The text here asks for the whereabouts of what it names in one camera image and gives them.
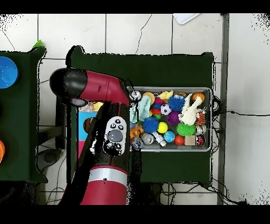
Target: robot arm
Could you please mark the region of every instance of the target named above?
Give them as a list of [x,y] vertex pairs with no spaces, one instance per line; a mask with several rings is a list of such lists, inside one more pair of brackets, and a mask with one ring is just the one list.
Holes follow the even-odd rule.
[[[70,186],[60,204],[126,204],[129,158],[129,94],[122,80],[92,71],[58,69],[50,77],[65,101],[103,101],[89,129]],[[96,140],[93,155],[89,150]]]

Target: soccer ball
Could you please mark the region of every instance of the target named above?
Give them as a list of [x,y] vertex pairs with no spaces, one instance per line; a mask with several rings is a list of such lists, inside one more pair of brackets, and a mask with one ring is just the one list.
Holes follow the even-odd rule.
[[160,110],[163,115],[169,115],[171,113],[171,108],[168,104],[162,104]]

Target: metal tray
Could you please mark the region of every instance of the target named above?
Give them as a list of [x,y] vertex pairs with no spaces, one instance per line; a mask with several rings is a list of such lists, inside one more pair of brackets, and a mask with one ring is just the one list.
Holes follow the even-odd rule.
[[[212,90],[206,87],[134,87],[135,90],[139,91],[140,93],[144,92],[152,92],[154,93],[160,93],[161,91],[171,91],[173,90],[174,92],[185,92],[187,95],[188,94],[193,94],[195,92],[202,92],[205,95],[205,100],[202,102],[200,105],[200,108],[203,109],[206,107],[206,128],[207,131],[204,134],[205,137],[205,143],[202,146],[187,146],[187,145],[176,145],[174,142],[173,143],[167,143],[165,147],[161,147],[157,143],[152,143],[151,145],[144,145],[144,148],[141,150],[142,152],[206,152],[211,149],[212,147],[212,101],[213,101],[213,96],[212,96]],[[175,132],[175,125],[168,125],[168,129]]]

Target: blue bowl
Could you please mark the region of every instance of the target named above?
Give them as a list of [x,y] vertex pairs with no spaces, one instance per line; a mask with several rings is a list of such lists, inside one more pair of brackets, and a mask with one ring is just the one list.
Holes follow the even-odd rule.
[[15,63],[6,57],[0,57],[0,89],[12,86],[18,78],[18,69]]

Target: green object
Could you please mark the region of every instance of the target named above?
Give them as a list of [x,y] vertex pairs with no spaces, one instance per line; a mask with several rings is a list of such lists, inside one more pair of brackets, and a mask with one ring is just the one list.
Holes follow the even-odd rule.
[[35,166],[37,66],[45,52],[45,48],[30,52],[0,51],[0,57],[14,61],[19,72],[12,86],[0,90],[0,139],[5,145],[0,181],[47,182]]
[[196,125],[184,125],[183,123],[179,123],[176,127],[176,131],[178,135],[181,136],[193,135],[196,132]]
[[153,116],[155,116],[157,120],[159,120],[161,118],[160,114],[153,114]]
[[41,40],[38,40],[36,44],[32,48],[38,48],[40,46],[44,46]]
[[[73,47],[69,53],[71,67],[130,79],[133,86],[212,88],[214,57],[211,53],[164,56],[85,54],[80,46]],[[76,139],[75,113],[72,116],[74,140]],[[210,184],[210,151],[142,152],[141,157],[141,182],[194,181],[202,182],[205,186]]]

